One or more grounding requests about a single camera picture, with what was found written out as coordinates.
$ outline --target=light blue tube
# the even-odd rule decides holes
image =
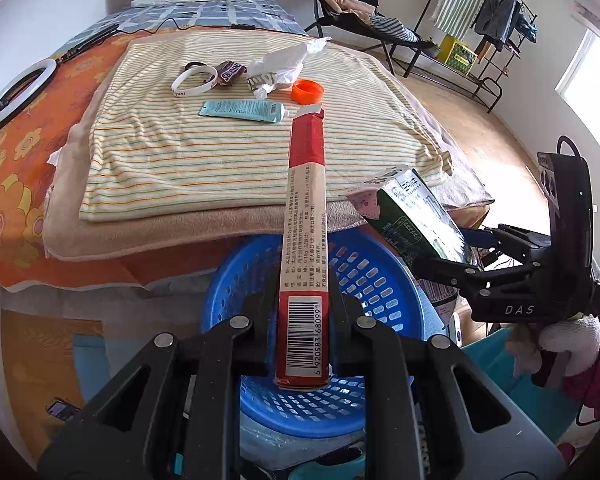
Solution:
[[[218,99],[206,101],[198,114],[263,121],[265,123],[279,123],[283,118],[288,116],[288,110],[285,110],[282,103],[274,101]]]

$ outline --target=orange floral bed sheet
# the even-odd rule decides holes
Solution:
[[[79,122],[94,90],[124,53],[126,44],[145,35],[140,31],[113,36],[62,64],[45,90],[0,129],[1,286],[17,290],[35,283],[62,288],[145,285],[213,269],[240,243],[240,238],[230,238],[97,262],[45,257],[43,203],[56,169],[47,163],[48,157],[64,146],[69,128]]]

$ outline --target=metal screw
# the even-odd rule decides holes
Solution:
[[[431,344],[440,350],[445,350],[451,346],[451,339],[446,335],[436,334],[431,338]]]
[[[158,334],[154,339],[154,344],[158,348],[167,348],[167,346],[171,346],[173,344],[173,336],[166,332]]]
[[[376,320],[372,317],[369,316],[360,316],[357,320],[356,320],[356,324],[360,327],[360,328],[373,328],[376,326]]]
[[[249,324],[249,318],[246,316],[233,316],[229,320],[229,324],[233,328],[246,328],[247,325]]]

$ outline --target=metal rack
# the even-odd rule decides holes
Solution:
[[[427,11],[429,10],[429,7],[430,7],[432,1],[433,0],[427,0],[427,4],[425,5],[424,9],[422,9],[422,13],[420,15],[420,18],[418,19],[418,23],[416,24],[415,28],[413,29],[414,32],[418,31],[418,28],[422,24],[422,20],[426,16]],[[520,4],[522,4],[522,9],[525,9],[526,12],[528,12],[529,15],[532,17],[531,23],[535,23],[538,15],[535,14],[531,10],[531,8],[529,8],[529,6],[524,2],[524,0],[519,0],[519,1],[520,1]],[[518,50],[520,50],[520,46],[522,46],[522,43],[524,43],[524,41],[526,40],[526,37],[523,36],[522,34],[520,34],[518,31],[516,31],[516,34],[518,35],[518,42],[517,42],[516,46],[517,46]],[[409,74],[414,73],[414,74],[416,74],[424,79],[427,79],[433,83],[439,84],[440,86],[444,86],[445,88],[449,88],[455,92],[458,92],[459,94],[469,97],[470,99],[478,101],[480,104],[484,105],[488,109],[487,113],[491,113],[491,111],[494,109],[495,105],[498,104],[498,102],[500,101],[500,99],[502,97],[502,86],[500,85],[500,80],[502,79],[503,76],[509,77],[509,66],[513,62],[514,58],[520,57],[519,54],[517,54],[515,51],[512,50],[511,56],[510,56],[509,60],[507,61],[507,63],[504,66],[499,66],[499,65],[497,65],[496,62],[494,62],[494,58],[496,56],[496,53],[498,52],[497,50],[494,50],[491,53],[491,55],[488,58],[486,58],[486,60],[485,60],[486,63],[484,65],[484,67],[482,68],[482,70],[480,71],[480,74],[476,76],[476,75],[472,74],[471,72],[469,72],[467,74],[463,74],[459,70],[456,70],[455,68],[450,67],[449,65],[441,62],[439,59],[437,59],[433,56],[430,56],[427,52],[422,52],[422,56],[424,56],[426,59],[432,60],[436,65],[443,66],[447,70],[454,72],[456,75],[459,75],[464,80],[475,85],[475,90],[471,91],[470,89],[463,87],[461,84],[458,84],[457,82],[452,81],[451,79],[447,79],[437,73],[431,72],[430,70],[426,70],[424,68],[418,67],[412,62],[407,63],[401,59],[396,59],[395,57],[393,57],[394,51],[395,51],[395,46],[391,50],[392,60],[405,71],[404,77],[408,77]],[[498,76],[495,79],[490,76],[485,76],[485,72],[486,72],[487,68],[490,66],[493,66],[498,72]],[[480,92],[480,90],[484,90],[485,92],[490,94],[494,98],[494,100],[491,103],[488,103],[487,101],[485,101],[482,97],[480,97],[478,95],[478,92]]]

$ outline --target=yellow box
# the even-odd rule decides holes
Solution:
[[[458,72],[467,74],[474,65],[477,56],[462,41],[456,40],[456,38],[447,34],[440,43],[440,52],[436,57],[444,64],[458,70]]]

